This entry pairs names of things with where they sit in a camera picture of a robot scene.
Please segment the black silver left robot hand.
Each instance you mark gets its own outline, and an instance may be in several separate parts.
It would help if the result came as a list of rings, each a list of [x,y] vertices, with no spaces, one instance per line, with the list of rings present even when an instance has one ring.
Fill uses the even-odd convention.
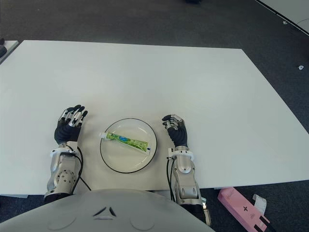
[[[56,143],[60,145],[70,141],[77,142],[87,114],[88,111],[80,104],[65,109],[57,122],[54,132]]]

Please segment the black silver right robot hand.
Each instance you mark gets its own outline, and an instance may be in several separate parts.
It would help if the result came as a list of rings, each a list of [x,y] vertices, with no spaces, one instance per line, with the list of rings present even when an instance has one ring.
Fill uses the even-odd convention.
[[[170,114],[162,118],[163,125],[167,130],[175,147],[187,145],[187,131],[184,120],[176,114]]]

